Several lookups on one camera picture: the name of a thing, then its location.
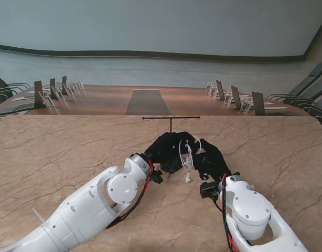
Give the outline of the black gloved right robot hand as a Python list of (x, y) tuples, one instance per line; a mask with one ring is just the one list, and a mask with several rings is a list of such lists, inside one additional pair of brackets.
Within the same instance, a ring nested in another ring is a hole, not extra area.
[(194, 168), (198, 170), (202, 180), (212, 177), (215, 181), (220, 182), (225, 174), (232, 174), (222, 153), (216, 146), (205, 139), (200, 139), (200, 143), (196, 143), (196, 146), (204, 150), (204, 152), (192, 155)]

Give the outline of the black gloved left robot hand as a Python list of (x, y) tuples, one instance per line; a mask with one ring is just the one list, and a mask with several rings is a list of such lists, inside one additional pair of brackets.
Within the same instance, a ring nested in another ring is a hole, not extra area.
[(195, 143), (196, 139), (188, 132), (166, 132), (159, 136), (152, 145), (144, 152), (144, 156), (151, 160), (152, 163), (164, 163), (173, 157), (179, 157), (179, 146), (181, 154), (188, 153), (185, 144), (189, 144), (193, 153), (199, 148), (199, 143)]

